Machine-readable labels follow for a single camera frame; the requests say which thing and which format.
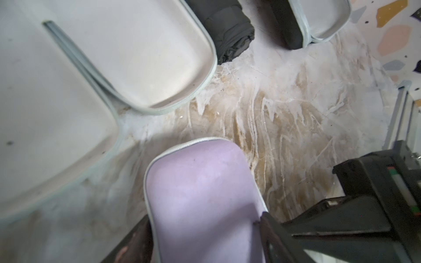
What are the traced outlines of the lilac zippered umbrella sleeve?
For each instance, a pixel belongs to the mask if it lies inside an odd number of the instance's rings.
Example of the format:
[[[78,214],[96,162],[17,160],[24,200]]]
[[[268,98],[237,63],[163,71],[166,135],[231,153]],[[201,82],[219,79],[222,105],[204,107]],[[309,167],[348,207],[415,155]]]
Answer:
[[[144,198],[158,263],[262,263],[258,221],[267,210],[244,152],[200,138],[157,156]]]

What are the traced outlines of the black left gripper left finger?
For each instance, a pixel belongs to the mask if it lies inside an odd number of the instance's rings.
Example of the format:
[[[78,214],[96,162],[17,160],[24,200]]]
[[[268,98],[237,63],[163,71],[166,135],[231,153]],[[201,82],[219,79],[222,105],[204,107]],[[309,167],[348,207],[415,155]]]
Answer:
[[[148,215],[102,260],[102,263],[150,263],[153,236]]]

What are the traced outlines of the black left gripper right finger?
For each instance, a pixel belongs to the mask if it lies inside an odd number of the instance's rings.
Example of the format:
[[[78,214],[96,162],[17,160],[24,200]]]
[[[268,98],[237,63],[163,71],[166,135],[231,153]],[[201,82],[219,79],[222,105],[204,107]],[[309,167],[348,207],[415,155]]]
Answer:
[[[267,263],[314,263],[299,243],[267,211],[258,222]]]

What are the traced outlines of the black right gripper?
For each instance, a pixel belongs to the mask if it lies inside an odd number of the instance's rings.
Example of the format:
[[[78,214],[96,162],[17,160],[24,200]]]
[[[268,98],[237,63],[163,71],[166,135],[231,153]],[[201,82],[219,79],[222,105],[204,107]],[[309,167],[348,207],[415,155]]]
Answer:
[[[421,260],[421,167],[403,140],[333,168],[342,197],[323,199],[287,232],[309,251],[349,263]]]

